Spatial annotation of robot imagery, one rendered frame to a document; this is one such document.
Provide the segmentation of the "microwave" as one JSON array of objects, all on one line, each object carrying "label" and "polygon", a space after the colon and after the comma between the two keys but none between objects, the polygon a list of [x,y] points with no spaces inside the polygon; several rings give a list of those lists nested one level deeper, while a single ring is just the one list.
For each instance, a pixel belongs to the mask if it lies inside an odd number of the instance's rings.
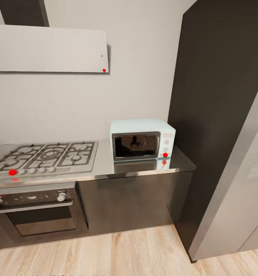
[{"label": "microwave", "polygon": [[111,120],[112,161],[171,157],[174,138],[175,129],[159,118]]}]

